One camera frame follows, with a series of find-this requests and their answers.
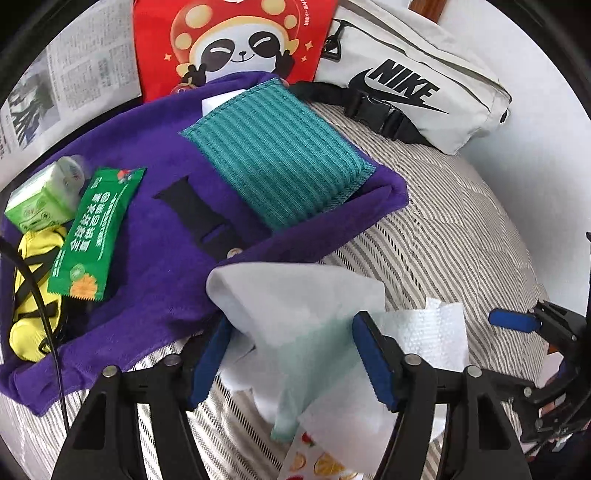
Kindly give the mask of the green fruit snack packet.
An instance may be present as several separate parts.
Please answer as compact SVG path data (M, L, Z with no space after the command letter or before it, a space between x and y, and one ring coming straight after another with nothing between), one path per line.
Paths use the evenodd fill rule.
M89 180L48 279L48 291L101 301L119 228L145 170L99 168Z

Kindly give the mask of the white sponge block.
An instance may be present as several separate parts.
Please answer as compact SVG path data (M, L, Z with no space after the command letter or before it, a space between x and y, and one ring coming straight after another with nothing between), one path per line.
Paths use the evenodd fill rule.
M245 93L245 89L229 91L208 98L204 98L204 100L201 101L202 116L208 115L209 113L214 111L214 109L218 108L219 106L223 105L229 100L238 97L239 95L242 95L242 93Z

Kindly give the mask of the striped mattress cover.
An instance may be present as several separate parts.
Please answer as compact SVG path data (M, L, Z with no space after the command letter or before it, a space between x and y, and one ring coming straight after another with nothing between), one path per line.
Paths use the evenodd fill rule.
M381 139L342 109L312 104L332 127L405 178L406 208L384 217L322 259L382 281L387 310L419 309L428 297L461 302L470 363L538 380L548 344L538 336L492 327L494 308L527 310L546 297L518 230L486 182L461 156ZM28 479L50 479L65 439L59 406L36 417L1 394L1 436ZM276 479L288 446L246 393L215 381L188 416L212 479Z

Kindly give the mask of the teal knitted cloth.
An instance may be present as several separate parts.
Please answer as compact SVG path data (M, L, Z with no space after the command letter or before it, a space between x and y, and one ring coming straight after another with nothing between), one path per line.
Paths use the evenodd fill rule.
M277 79L225 101L180 134L273 231L338 208L376 170Z

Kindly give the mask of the beige Nike waist bag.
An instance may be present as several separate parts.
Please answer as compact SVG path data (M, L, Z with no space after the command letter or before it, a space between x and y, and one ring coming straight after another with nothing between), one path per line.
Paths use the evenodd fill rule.
M290 92L339 106L385 138L448 155L495 131L512 102L499 77L452 34L382 1L342 1L314 81Z

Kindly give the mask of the green tissue pack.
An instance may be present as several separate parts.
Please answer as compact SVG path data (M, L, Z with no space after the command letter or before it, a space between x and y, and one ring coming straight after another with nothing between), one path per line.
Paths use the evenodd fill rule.
M21 233L73 220L90 173L82 156L60 157L11 193L5 216Z

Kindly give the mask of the white glove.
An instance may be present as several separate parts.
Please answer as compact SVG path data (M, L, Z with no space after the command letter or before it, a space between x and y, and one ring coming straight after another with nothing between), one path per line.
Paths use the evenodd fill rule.
M355 315L382 313L386 306L382 282L318 264L217 267L206 293L235 328L221 382L252 393L280 442L294 439L301 413L355 366Z

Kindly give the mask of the red panda paper bag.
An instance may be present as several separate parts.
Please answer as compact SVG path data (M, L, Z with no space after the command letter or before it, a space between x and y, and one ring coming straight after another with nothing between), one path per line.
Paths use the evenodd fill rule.
M143 99L239 72L311 81L337 7L335 1L135 1Z

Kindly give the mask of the folded newspaper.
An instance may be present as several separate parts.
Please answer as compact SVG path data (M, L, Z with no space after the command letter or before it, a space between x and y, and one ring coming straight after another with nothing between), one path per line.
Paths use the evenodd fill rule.
M140 95L132 3L99 1L49 43L8 95L1 108L1 159L30 162Z

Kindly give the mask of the fruit print wipe packet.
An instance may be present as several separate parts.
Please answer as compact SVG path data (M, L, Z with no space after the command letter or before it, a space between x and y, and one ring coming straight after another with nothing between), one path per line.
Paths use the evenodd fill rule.
M322 450L303 428L297 430L287 451L279 480L353 480L363 474L353 472Z

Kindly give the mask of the brown wooden door frame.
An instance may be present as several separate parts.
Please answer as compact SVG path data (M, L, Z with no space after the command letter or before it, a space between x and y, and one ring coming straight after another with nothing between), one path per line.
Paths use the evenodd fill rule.
M446 4L447 0L412 0L409 9L438 23Z

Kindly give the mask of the purple towel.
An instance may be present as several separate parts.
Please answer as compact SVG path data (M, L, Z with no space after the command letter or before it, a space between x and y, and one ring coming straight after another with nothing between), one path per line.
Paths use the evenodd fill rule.
M204 98L271 79L280 80L232 74L122 113L69 146L93 167L145 174L118 232L105 299L68 315L57 360L8 354L5 396L41 416L60 393L90 388L104 367L130 368L195 332L215 310L206 278L230 250L240 262L315 263L408 204L405 180L354 146L376 170L346 203L283 231L266 227L180 133L204 117Z

